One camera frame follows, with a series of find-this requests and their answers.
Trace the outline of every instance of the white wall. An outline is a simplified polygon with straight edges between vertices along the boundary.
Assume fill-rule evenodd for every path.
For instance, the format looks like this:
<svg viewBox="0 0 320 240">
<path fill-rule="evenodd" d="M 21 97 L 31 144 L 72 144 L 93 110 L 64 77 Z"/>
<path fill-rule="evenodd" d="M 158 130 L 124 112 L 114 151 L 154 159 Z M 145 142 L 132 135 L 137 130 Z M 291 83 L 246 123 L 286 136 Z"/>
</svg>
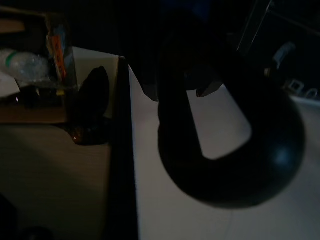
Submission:
<svg viewBox="0 0 320 240">
<path fill-rule="evenodd" d="M 204 205 L 171 181 L 158 153 L 158 104 L 131 74 L 134 159 L 142 240 L 320 239 L 320 108 L 299 104 L 307 131 L 301 171 L 276 198 L 243 210 Z M 225 88 L 205 98 L 188 93 L 203 154 L 221 157 L 251 129 Z"/>
</svg>

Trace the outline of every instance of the small white object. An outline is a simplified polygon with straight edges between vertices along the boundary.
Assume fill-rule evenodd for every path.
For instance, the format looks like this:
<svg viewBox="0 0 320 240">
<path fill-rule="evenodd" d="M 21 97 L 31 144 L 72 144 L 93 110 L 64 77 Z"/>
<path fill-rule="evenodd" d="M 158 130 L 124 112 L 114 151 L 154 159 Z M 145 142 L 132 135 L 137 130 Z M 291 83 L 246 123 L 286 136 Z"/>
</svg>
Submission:
<svg viewBox="0 0 320 240">
<path fill-rule="evenodd" d="M 0 71 L 0 98 L 20 93 L 16 80 Z"/>
</svg>

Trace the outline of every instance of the plastic bottle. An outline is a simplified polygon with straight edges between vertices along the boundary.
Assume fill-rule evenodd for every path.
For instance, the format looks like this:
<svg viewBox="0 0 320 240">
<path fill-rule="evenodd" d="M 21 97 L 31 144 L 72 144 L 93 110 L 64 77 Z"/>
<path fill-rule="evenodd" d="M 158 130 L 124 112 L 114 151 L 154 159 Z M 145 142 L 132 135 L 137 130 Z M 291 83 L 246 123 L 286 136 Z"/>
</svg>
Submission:
<svg viewBox="0 0 320 240">
<path fill-rule="evenodd" d="M 0 70 L 20 83 L 34 84 L 48 79 L 48 61 L 29 52 L 12 49 L 0 50 Z"/>
</svg>

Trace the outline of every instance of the bottle label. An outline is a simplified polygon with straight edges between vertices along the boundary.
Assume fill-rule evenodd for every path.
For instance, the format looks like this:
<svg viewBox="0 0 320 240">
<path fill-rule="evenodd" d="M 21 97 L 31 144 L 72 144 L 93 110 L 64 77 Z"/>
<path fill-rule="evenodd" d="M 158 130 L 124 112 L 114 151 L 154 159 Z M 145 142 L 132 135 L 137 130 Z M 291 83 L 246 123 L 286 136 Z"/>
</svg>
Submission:
<svg viewBox="0 0 320 240">
<path fill-rule="evenodd" d="M 14 52 L 10 53 L 9 56 L 7 56 L 7 58 L 5 60 L 5 65 L 6 65 L 7 68 L 10 67 L 11 60 L 17 53 L 18 53 L 17 51 L 14 51 Z"/>
</svg>

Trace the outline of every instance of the orange label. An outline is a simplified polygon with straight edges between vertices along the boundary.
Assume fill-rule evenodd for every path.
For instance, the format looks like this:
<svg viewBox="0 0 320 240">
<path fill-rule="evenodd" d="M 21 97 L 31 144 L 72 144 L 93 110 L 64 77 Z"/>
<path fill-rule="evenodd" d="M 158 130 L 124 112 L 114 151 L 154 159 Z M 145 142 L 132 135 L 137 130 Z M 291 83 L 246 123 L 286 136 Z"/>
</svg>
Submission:
<svg viewBox="0 0 320 240">
<path fill-rule="evenodd" d="M 52 41 L 55 64 L 58 67 L 62 80 L 64 80 L 67 75 L 67 72 L 65 69 L 64 54 L 61 48 L 60 36 L 59 35 L 52 36 L 51 41 Z"/>
</svg>

